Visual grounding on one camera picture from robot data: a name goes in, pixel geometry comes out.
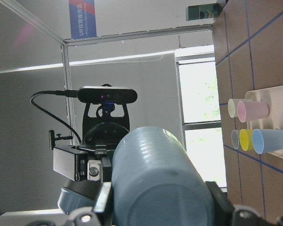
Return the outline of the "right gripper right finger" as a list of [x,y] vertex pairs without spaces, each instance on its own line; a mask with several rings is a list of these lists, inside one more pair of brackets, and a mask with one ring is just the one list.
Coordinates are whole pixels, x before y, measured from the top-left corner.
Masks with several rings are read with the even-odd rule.
[[214,226],[230,226],[232,224],[232,215],[235,210],[233,204],[218,187],[216,182],[206,181],[205,185],[208,187],[213,199]]

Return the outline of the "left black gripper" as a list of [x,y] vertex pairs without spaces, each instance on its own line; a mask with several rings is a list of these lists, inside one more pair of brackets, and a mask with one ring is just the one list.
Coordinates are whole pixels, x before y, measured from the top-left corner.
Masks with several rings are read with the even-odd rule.
[[123,116],[111,116],[115,104],[105,103],[97,107],[95,117],[90,117],[92,107],[86,104],[79,150],[70,145],[55,146],[53,170],[73,181],[111,181],[113,154],[130,130],[127,105],[121,106]]

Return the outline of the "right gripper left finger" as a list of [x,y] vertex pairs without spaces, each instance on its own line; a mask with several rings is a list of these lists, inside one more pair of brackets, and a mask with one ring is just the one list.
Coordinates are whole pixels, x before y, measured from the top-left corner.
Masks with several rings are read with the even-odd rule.
[[100,225],[111,226],[113,221],[113,187],[111,182],[103,182],[98,193],[93,212]]

